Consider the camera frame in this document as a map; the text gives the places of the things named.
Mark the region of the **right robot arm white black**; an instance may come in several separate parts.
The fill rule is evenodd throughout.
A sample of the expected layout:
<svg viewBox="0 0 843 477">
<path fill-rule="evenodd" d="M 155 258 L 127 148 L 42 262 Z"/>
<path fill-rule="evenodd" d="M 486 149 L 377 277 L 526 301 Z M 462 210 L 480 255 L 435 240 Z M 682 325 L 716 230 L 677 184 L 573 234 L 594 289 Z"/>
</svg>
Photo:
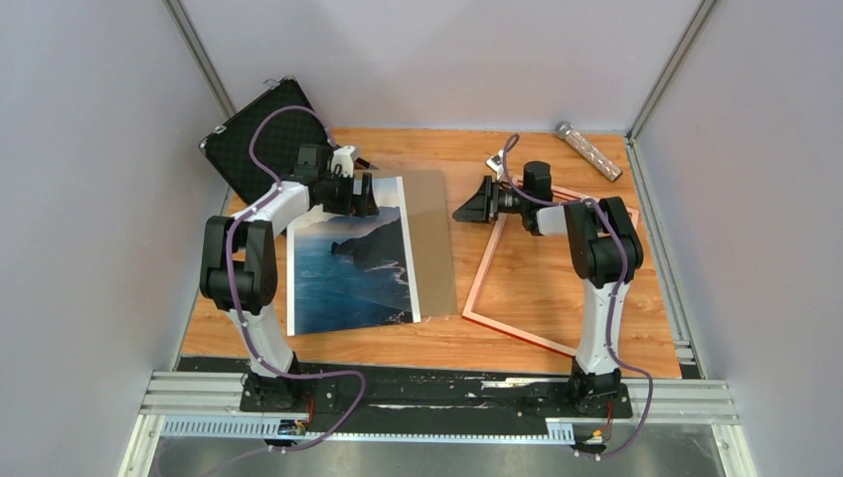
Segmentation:
<svg viewBox="0 0 843 477">
<path fill-rule="evenodd" d="M 644 257 L 635 225 L 619 197 L 554 202 L 551 167 L 541 161 L 526 163 L 519 181 L 485 176 L 452 217 L 490 224 L 502 214 L 519 215 L 533 236 L 568 239 L 573 269 L 584 285 L 585 310 L 563 402 L 580 414 L 593 414 L 621 393 L 616 342 L 623 303 Z"/>
</svg>

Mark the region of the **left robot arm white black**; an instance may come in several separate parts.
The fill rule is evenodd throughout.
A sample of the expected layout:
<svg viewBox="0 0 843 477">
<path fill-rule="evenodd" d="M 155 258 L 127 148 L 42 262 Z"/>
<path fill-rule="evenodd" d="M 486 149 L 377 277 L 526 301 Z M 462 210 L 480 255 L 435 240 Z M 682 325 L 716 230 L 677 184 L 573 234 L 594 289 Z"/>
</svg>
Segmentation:
<svg viewBox="0 0 843 477">
<path fill-rule="evenodd" d="M 329 214 L 367 217 L 379 210 L 358 147 L 304 144 L 291 174 L 281 176 L 262 162 L 267 191 L 238 213 L 206 222 L 199 288 L 202 296 L 238 327 L 250 357 L 243 410 L 288 411 L 304 398 L 305 375 L 286 343 L 274 312 L 278 285 L 275 240 L 313 207 Z"/>
</svg>

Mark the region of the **clear acrylic sheet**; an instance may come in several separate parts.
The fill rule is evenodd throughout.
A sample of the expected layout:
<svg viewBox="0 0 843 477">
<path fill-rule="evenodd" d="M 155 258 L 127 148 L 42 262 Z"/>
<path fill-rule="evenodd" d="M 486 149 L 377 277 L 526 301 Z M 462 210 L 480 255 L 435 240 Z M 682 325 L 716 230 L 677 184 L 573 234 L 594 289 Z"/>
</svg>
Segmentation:
<svg viewBox="0 0 843 477">
<path fill-rule="evenodd" d="M 473 196 L 488 169 L 479 158 L 462 158 L 411 149 L 379 149 L 363 145 L 363 158 L 382 170 L 438 171 L 443 176 L 446 216 Z"/>
</svg>

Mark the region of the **pink wooden picture frame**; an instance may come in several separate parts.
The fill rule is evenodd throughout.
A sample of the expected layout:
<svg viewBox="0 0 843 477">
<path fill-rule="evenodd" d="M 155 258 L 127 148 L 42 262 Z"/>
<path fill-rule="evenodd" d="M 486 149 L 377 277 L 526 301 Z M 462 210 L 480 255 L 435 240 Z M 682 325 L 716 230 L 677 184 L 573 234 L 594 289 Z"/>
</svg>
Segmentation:
<svg viewBox="0 0 843 477">
<path fill-rule="evenodd" d="M 631 279 L 643 263 L 638 235 L 640 213 L 618 197 L 597 200 L 559 186 L 550 188 L 555 203 L 547 207 L 536 198 L 535 225 L 525 229 L 539 236 L 564 236 L 569 241 L 575 273 L 584 281 L 586 305 L 580 343 L 572 348 L 475 310 L 507 220 L 504 214 L 492 226 L 491 236 L 473 278 L 461 315 L 464 319 L 535 346 L 584 360 L 609 359 L 617 350 L 623 308 Z"/>
</svg>

